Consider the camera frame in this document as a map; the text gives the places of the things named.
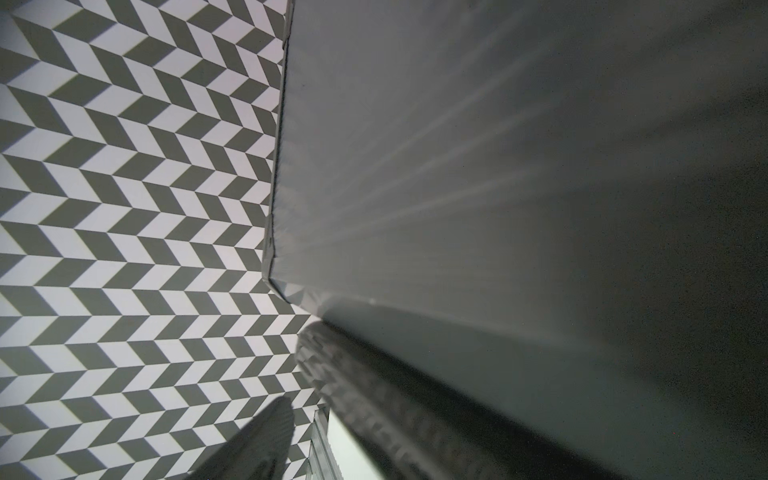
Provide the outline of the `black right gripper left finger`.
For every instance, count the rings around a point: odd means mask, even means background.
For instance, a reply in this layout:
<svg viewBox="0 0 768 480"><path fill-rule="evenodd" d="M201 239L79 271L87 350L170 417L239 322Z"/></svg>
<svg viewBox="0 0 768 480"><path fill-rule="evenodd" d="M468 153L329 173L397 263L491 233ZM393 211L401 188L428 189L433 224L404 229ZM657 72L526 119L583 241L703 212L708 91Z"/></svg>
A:
<svg viewBox="0 0 768 480"><path fill-rule="evenodd" d="M291 399L283 395L255 415L187 479L281 479L294 431Z"/></svg>

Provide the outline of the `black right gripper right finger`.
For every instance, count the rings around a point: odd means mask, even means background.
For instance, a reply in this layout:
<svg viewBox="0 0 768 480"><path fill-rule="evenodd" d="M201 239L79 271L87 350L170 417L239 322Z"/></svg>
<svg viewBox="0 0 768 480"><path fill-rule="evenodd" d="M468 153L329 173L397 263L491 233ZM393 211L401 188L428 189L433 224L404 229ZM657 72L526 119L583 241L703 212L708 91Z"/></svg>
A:
<svg viewBox="0 0 768 480"><path fill-rule="evenodd" d="M387 479L615 476L324 322L299 333L295 358Z"/></svg>

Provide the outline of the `large black poker case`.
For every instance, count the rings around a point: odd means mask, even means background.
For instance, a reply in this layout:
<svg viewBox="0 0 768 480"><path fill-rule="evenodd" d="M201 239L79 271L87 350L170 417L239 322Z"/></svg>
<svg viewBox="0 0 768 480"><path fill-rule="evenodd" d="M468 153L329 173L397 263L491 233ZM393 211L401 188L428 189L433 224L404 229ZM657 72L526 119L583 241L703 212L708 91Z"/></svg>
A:
<svg viewBox="0 0 768 480"><path fill-rule="evenodd" d="M293 1L265 276L633 479L767 475L763 1Z"/></svg>

